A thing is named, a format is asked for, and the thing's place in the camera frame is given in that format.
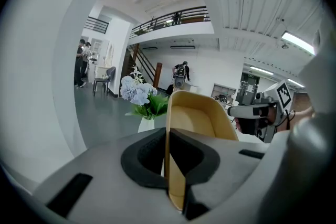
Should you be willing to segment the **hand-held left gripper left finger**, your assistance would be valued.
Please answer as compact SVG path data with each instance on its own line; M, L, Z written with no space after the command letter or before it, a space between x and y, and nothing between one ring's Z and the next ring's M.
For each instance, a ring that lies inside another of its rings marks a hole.
M75 224L181 224L166 190L139 186L123 171L122 152L157 129L86 150L45 179L33 197L47 205L79 173L92 176L66 219Z

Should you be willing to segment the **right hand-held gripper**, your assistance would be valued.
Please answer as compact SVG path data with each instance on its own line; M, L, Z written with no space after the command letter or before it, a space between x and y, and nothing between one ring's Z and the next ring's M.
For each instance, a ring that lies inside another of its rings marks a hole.
M278 127L289 116L292 97L286 82L280 81L258 92L251 105L232 106L229 116L242 118L245 133L270 143Z

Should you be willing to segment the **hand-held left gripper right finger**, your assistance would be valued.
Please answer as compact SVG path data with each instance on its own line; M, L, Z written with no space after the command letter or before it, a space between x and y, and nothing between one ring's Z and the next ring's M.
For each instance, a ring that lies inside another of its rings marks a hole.
M233 195L260 163L268 145L170 130L170 199L187 220Z

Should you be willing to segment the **yellow rectangular tray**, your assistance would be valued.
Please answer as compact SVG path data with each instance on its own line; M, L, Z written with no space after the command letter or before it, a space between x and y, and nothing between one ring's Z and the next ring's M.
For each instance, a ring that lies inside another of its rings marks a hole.
M166 142L163 161L164 177L168 180L168 196L178 211L185 200L185 176L170 153L169 131L184 129L200 135L237 141L238 136L224 108L205 95L177 90L169 98L166 115Z

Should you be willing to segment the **person's right forearm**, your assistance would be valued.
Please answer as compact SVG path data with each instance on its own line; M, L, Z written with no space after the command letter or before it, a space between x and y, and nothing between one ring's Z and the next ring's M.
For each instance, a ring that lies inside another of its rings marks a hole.
M288 117L285 117L284 121L276 127L276 133L292 130L293 127L302 119L311 118L314 116L314 109L313 107L309 107L304 111L296 112L295 110L292 110L289 113Z

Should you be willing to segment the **person's right hand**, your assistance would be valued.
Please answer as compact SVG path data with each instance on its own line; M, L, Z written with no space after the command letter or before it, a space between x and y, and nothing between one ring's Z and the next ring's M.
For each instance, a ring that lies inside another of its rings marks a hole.
M241 125L240 119L239 118L234 118L234 122L236 124L236 129L240 132L240 133L245 133L245 127L244 125Z

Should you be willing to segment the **metal shelf unit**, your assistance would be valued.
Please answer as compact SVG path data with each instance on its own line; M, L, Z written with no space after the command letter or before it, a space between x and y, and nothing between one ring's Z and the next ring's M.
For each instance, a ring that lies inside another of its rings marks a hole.
M235 99L236 89L220 84L214 84L211 97L221 103L232 103Z

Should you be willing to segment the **long ceiling light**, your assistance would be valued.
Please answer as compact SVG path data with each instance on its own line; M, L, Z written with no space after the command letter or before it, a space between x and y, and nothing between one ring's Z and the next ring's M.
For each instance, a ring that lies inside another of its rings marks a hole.
M308 42L304 41L303 39L295 36L294 34L285 31L282 35L281 35L281 39L283 41L285 41L288 44L291 44L293 46L296 46L300 49L303 49L305 52L315 56L316 52L315 49L313 47L313 45L309 44Z
M270 72L270 71L267 71L267 70L264 70L264 69L260 69L260 68L254 67L254 66L251 66L250 69L261 72L261 73L265 73L265 74L270 75L270 76L274 75L273 72Z

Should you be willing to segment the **white ribbed vase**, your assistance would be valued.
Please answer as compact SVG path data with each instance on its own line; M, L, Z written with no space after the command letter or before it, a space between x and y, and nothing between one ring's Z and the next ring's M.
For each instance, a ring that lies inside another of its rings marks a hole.
M142 118L139 128L138 128L138 132L145 132L145 131L149 131L149 130L153 130L155 129L155 121L154 119L146 119L146 118Z

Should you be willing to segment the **person's white shirt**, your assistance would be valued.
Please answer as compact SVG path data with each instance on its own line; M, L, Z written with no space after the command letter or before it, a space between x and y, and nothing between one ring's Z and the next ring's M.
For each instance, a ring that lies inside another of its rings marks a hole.
M313 114L277 133L285 148L260 205L260 224L336 222L336 0L324 0L313 45L316 55L299 76Z

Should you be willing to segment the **pale blue flower bouquet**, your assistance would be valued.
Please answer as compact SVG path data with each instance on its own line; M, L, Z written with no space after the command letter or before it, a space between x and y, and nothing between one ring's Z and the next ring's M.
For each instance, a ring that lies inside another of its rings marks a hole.
M133 111L129 115L152 120L167 113L169 98L159 94L151 84L144 82L137 66L133 66L133 71L121 79L120 95L133 104Z

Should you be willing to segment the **grey chair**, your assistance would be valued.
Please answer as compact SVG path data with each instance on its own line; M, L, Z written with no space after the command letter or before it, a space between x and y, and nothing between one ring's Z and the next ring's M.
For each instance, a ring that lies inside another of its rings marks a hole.
M115 67L110 67L106 70L105 74L103 74L101 77L96 77L94 79L93 89L92 89L93 95L96 95L97 86L98 86L99 83L101 83L103 85L104 93L106 93L106 95L108 95L109 83L114 79L115 72L116 72L116 68Z

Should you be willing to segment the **brown wooden staircase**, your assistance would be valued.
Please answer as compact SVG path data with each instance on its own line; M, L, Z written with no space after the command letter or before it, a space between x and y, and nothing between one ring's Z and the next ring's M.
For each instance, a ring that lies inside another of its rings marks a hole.
M124 62L121 71L121 77L129 75L133 66L142 73L144 82L153 85L155 88L159 88L159 80L162 71L162 63L158 62L156 66L150 62L148 57L144 54L140 48L140 44L127 46Z

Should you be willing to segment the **black balcony railing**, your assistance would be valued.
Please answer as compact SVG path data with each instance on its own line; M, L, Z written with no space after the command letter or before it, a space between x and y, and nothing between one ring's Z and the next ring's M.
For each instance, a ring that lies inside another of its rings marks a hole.
M149 20L148 22L145 22L143 24L134 27L131 30L130 38L138 37L143 34L150 33L152 31L173 26L172 17L176 12L181 13L181 20L178 25L211 21L206 6L198 6L193 8L182 9L159 17L152 17L151 20Z

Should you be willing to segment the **short black railing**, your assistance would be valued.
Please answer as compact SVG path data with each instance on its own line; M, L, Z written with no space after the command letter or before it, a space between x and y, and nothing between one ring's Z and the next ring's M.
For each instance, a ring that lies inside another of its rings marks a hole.
M104 20L100 20L100 19L90 17L90 16L88 16L84 24L85 29L96 31L102 34L106 33L108 26L109 26L108 22L105 22Z

